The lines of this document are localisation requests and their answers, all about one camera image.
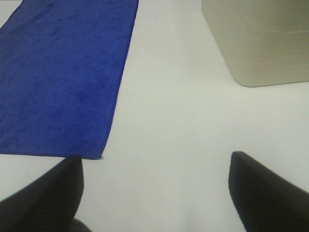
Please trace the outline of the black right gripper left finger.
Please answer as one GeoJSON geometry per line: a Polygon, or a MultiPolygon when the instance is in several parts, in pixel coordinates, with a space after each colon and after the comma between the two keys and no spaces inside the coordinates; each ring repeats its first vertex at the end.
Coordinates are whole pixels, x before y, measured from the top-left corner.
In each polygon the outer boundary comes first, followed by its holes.
{"type": "Polygon", "coordinates": [[[88,232],[75,214],[84,191],[82,157],[71,155],[0,202],[2,232],[88,232]]]}

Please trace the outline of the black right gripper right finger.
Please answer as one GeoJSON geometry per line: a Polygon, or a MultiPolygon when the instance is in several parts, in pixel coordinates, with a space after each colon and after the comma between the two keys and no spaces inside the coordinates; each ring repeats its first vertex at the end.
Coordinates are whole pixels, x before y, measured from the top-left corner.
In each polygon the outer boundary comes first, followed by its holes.
{"type": "Polygon", "coordinates": [[[248,232],[307,232],[309,194],[244,152],[231,155],[229,192],[248,232]]]}

